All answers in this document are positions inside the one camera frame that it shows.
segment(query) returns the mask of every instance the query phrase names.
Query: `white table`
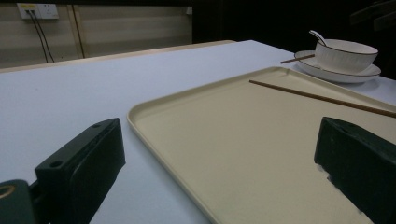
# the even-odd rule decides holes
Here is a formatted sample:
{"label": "white table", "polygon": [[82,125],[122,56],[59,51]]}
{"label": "white table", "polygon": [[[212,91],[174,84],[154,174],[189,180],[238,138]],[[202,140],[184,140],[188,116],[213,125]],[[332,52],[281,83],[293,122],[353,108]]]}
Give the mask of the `white table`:
{"label": "white table", "polygon": [[[36,180],[35,167],[90,125],[120,118],[126,165],[92,223],[208,223],[134,135],[139,103],[292,58],[255,41],[0,74],[0,182]],[[295,63],[285,66],[301,71]],[[396,81],[343,85],[396,105]]]}

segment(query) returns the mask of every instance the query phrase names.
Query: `screw hole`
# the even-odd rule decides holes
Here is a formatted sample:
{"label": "screw hole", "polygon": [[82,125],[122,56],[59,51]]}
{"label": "screw hole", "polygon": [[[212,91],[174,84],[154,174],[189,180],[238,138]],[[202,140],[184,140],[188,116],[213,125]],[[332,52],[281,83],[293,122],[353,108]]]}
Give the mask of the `screw hole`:
{"label": "screw hole", "polygon": [[52,167],[52,168],[56,168],[56,167],[58,167],[60,165],[62,165],[61,161],[54,161],[49,166]]}

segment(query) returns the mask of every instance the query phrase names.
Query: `tray rim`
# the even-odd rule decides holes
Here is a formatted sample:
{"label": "tray rim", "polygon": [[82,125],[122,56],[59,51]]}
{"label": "tray rim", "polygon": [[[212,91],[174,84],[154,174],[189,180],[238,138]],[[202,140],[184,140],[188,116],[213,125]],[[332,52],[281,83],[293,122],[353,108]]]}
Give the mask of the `tray rim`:
{"label": "tray rim", "polygon": [[223,80],[219,80],[219,81],[215,81],[215,82],[211,82],[208,84],[205,84],[203,86],[198,86],[195,88],[191,88],[191,89],[187,89],[184,91],[179,91],[176,93],[172,93],[169,95],[165,95],[163,97],[158,97],[149,101],[146,101],[144,103],[140,103],[137,104],[135,106],[133,106],[128,114],[127,114],[127,119],[128,122],[130,124],[130,127],[133,129],[134,133],[140,138],[140,140],[143,142],[143,144],[148,148],[148,150],[150,151],[150,153],[154,156],[154,158],[156,158],[156,160],[162,165],[162,167],[167,171],[167,173],[172,176],[172,178],[174,179],[174,181],[176,181],[180,187],[183,189],[184,193],[186,193],[190,199],[195,203],[195,205],[197,207],[200,208],[200,210],[207,216],[207,218],[209,218],[209,220],[212,223],[221,223],[220,220],[216,217],[216,214],[214,213],[214,211],[212,211],[211,209],[209,209],[209,207],[207,206],[207,204],[205,204],[204,201],[202,201],[202,199],[199,197],[199,194],[197,194],[192,188],[190,188],[190,185],[188,183],[188,181],[186,181],[182,176],[180,176],[178,174],[178,171],[172,166],[172,164],[167,161],[162,153],[159,153],[158,149],[155,148],[155,146],[153,146],[150,142],[149,139],[147,139],[147,137],[145,135],[143,135],[140,131],[139,128],[137,127],[137,125],[134,124],[134,119],[132,119],[133,115],[138,115],[141,111],[145,110],[146,108],[150,108],[151,106],[155,106],[157,103],[166,103],[169,101],[172,101],[174,99],[177,99],[179,96],[183,96],[185,94],[195,94],[195,93],[199,93],[201,91],[205,91],[205,90],[211,90],[212,88],[218,86],[218,85],[226,85],[229,83],[233,83],[233,82],[237,82],[239,80],[242,79],[247,79],[247,78],[253,78],[256,76],[260,76],[262,75],[262,72],[279,72],[279,71],[283,71],[285,72],[287,75],[289,73],[293,73],[294,75],[296,75],[297,77],[302,77],[302,78],[306,78],[314,83],[318,83],[319,85],[325,85],[325,86],[329,86],[331,88],[336,88],[337,90],[340,90],[342,92],[345,92],[346,94],[351,94],[352,96],[356,96],[359,99],[362,98],[366,101],[370,101],[374,102],[376,104],[380,104],[382,106],[388,107],[388,108],[392,108],[389,111],[396,111],[396,106],[395,105],[390,105],[388,103],[376,100],[374,98],[371,98],[369,96],[366,95],[362,95],[359,94],[355,91],[351,91],[348,90],[346,88],[337,86],[331,82],[327,82],[325,80],[316,78],[316,77],[311,77],[307,74],[304,73],[300,73],[297,72],[295,70],[289,69],[289,68],[285,68],[285,67],[268,67],[268,68],[264,68],[264,69],[260,69],[257,71],[253,71],[250,73],[246,73],[243,75],[239,75],[236,77],[229,77],[229,78],[225,78]]}

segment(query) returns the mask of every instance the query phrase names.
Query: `dark background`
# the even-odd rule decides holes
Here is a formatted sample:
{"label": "dark background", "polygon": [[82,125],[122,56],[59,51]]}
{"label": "dark background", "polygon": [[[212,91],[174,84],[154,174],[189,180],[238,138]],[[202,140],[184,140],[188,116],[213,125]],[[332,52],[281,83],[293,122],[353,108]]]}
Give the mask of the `dark background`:
{"label": "dark background", "polygon": [[374,31],[373,19],[351,25],[349,16],[372,0],[201,0],[194,1],[193,42],[253,39],[292,52],[315,49],[315,30],[378,49],[374,64],[396,79],[396,26]]}

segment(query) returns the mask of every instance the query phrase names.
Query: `wall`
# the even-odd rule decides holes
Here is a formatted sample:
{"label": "wall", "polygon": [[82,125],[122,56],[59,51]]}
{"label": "wall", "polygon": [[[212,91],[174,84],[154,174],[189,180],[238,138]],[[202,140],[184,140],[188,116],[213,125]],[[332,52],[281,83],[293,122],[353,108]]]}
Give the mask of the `wall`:
{"label": "wall", "polygon": [[[40,20],[55,62],[190,44],[185,7],[57,5],[59,20]],[[0,68],[45,63],[33,23],[16,4],[0,4]]]}

